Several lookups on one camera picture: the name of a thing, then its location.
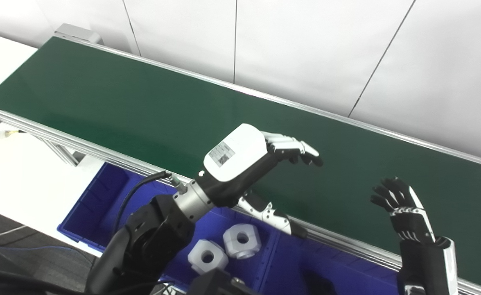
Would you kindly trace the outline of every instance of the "white wall panel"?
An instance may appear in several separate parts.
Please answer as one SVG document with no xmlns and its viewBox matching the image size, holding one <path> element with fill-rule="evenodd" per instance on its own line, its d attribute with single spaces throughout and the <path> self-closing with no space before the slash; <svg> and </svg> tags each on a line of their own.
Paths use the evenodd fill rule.
<svg viewBox="0 0 481 295">
<path fill-rule="evenodd" d="M 347 116 L 411 0 L 240 0 L 235 83 Z"/>
<path fill-rule="evenodd" d="M 481 157 L 481 0 L 418 0 L 351 117 Z"/>
<path fill-rule="evenodd" d="M 0 36 L 40 47 L 53 30 L 35 0 L 0 0 Z"/>
<path fill-rule="evenodd" d="M 139 54 L 122 0 L 36 0 L 56 30 L 63 23 L 100 34 L 104 45 Z"/>
<path fill-rule="evenodd" d="M 126 0 L 142 56 L 233 81 L 235 0 Z"/>
</svg>

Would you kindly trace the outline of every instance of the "white hexagonal nut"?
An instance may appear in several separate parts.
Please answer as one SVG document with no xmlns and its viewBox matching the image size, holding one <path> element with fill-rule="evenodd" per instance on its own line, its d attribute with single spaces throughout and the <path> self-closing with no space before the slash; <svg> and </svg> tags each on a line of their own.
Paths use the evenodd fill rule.
<svg viewBox="0 0 481 295">
<path fill-rule="evenodd" d="M 259 252 L 262 243 L 260 242 L 259 230 L 253 224 L 236 224 L 226 230 L 222 235 L 226 253 L 229 257 L 246 259 Z"/>
<path fill-rule="evenodd" d="M 213 241 L 199 240 L 187 256 L 188 261 L 199 275 L 210 270 L 224 269 L 229 262 L 222 247 Z"/>
</svg>

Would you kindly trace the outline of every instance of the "white table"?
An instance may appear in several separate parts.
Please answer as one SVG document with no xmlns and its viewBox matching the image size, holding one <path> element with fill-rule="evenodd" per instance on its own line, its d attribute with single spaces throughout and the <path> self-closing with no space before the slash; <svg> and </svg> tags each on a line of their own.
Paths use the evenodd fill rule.
<svg viewBox="0 0 481 295">
<path fill-rule="evenodd" d="M 36 49 L 0 37 L 0 83 Z M 0 130 L 14 129 L 0 124 Z M 60 160 L 29 134 L 0 140 L 0 214 L 95 256 L 101 252 L 76 243 L 57 226 L 81 196 L 103 162 L 86 156 L 77 167 Z"/>
</svg>

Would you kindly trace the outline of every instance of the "blue plastic bin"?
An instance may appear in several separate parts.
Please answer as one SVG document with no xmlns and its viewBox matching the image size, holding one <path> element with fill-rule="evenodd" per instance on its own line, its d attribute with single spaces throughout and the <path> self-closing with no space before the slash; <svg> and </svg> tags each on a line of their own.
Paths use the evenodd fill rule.
<svg viewBox="0 0 481 295">
<path fill-rule="evenodd" d="M 75 241 L 103 251 L 111 239 L 120 204 L 142 178 L 104 164 L 58 230 Z M 174 192 L 173 187 L 160 182 L 144 185 L 130 200 L 121 224 L 154 196 Z M 177 287 L 187 289 L 198 276 L 187 261 L 195 243 L 199 239 L 208 239 L 223 247 L 222 234 L 238 223 L 257 226 L 262 248 L 248 259 L 229 258 L 226 271 L 244 280 L 255 291 L 265 295 L 307 295 L 302 276 L 305 271 L 313 271 L 333 282 L 338 295 L 396 295 L 396 272 L 321 243 L 291 237 L 255 218 L 226 208 L 215 208 L 196 223 L 193 240 L 169 263 L 164 278 L 175 280 Z"/>
<path fill-rule="evenodd" d="M 396 272 L 312 240 L 281 234 L 259 290 L 308 295 L 306 271 L 330 280 L 338 295 L 397 295 Z"/>
<path fill-rule="evenodd" d="M 104 164 L 68 216 L 59 225 L 58 230 L 75 241 L 82 241 L 100 251 L 105 250 L 111 239 L 111 230 L 120 204 L 130 189 L 141 179 L 143 176 Z M 154 196 L 175 192 L 173 187 L 160 182 L 144 185 L 130 199 L 120 224 L 124 224 L 131 213 L 147 204 Z M 197 241 L 207 239 L 224 247 L 222 234 L 238 223 L 252 223 L 257 226 L 263 248 L 249 259 L 230 258 L 226 271 L 244 280 L 252 289 L 259 289 L 278 232 L 259 220 L 252 220 L 251 217 L 226 208 L 214 208 L 197 221 L 193 240 L 169 263 L 164 276 L 176 280 L 177 287 L 187 289 L 193 279 L 198 276 L 187 261 L 187 255 Z"/>
</svg>

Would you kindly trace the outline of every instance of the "qr code label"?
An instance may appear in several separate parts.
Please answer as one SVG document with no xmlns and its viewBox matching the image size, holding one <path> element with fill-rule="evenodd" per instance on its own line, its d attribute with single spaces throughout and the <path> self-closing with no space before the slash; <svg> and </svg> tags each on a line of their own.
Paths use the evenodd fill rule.
<svg viewBox="0 0 481 295">
<path fill-rule="evenodd" d="M 234 155 L 235 152 L 223 141 L 209 152 L 209 156 L 219 167 L 222 167 Z"/>
</svg>

